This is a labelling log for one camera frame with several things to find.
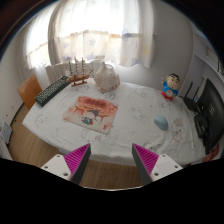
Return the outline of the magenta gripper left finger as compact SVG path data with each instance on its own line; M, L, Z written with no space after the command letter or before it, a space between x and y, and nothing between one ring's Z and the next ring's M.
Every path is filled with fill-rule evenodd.
M64 156L56 154L42 166L42 169L79 185L90 155L91 146L86 144Z

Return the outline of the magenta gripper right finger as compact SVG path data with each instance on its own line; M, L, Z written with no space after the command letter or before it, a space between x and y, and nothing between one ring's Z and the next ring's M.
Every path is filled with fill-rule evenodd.
M143 185L150 184L182 169L168 155L157 155L137 144L132 144L132 155Z

